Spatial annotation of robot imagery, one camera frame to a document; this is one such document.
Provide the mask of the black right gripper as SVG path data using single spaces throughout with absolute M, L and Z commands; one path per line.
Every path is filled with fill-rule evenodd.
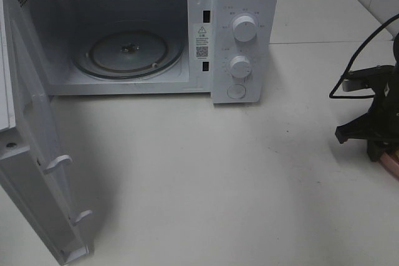
M 374 91 L 368 115 L 362 115 L 335 130 L 339 143 L 368 140 L 367 155 L 376 162 L 398 141 L 398 69 L 368 69 L 368 86 Z

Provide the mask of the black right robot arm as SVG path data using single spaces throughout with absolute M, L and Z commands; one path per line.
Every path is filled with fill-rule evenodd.
M 370 89 L 373 102 L 366 113 L 338 126 L 335 136 L 341 144 L 349 139 L 365 140 L 371 161 L 398 148 L 398 37 L 393 42 L 393 55 L 395 65 L 350 71 L 343 79 L 343 91 Z

